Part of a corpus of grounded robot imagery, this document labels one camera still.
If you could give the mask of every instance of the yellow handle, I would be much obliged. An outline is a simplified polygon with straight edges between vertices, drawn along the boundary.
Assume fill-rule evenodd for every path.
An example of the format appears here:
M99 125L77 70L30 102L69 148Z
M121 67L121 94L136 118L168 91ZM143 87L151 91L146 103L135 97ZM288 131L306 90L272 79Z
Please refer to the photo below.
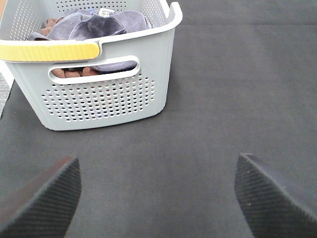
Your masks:
M95 42L0 40L0 60L6 61L90 60L99 54L100 48Z

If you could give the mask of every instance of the laundry basket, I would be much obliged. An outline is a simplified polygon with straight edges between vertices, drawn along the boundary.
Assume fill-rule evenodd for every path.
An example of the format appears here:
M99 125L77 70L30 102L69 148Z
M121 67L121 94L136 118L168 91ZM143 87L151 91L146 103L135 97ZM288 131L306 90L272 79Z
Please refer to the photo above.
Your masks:
M49 17L71 9L141 11L153 29L85 41L27 41ZM5 60L42 124L76 130L154 116L166 103L177 2L165 0L7 0L0 24ZM58 78L55 68L135 61L129 71Z

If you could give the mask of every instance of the laundry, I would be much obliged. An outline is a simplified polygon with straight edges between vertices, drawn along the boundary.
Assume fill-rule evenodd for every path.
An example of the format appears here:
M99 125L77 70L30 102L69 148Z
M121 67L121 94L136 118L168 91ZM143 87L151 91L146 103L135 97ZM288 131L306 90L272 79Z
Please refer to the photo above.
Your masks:
M28 40L77 40L83 41L104 36L126 34L152 28L147 18L137 11L114 12L110 9L86 11L70 10L59 19L49 18L40 32L32 33ZM137 66L134 61L95 65L81 70L55 69L56 77L68 78L92 76L132 70Z

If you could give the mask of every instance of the floor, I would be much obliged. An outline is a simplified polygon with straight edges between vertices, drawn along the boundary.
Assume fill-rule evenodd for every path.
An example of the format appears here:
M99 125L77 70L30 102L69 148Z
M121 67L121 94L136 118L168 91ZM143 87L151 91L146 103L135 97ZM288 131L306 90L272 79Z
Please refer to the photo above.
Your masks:
M9 86L7 85L6 81L4 80L4 77L0 73L0 115L2 114L4 104L8 98L9 90Z
M154 117L51 131L14 84L0 199L75 155L83 192L67 238L251 238L234 193L242 152L317 194L317 2L179 2L167 103Z

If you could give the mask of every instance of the brown cloth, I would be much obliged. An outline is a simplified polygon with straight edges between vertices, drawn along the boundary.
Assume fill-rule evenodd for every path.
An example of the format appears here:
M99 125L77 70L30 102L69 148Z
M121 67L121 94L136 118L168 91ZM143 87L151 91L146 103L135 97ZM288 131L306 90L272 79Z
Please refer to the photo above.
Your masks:
M52 28L57 24L59 21L61 21L63 17L59 19L55 18L49 18L46 20L45 23L45 28L40 30L40 33L44 36L47 36ZM94 75L99 75L99 73L90 68L90 67L85 67L82 71L81 70L75 70L75 71L70 71L66 68L56 68L52 70L52 74L55 75L58 78L75 78L75 77L85 77L85 76L94 76Z

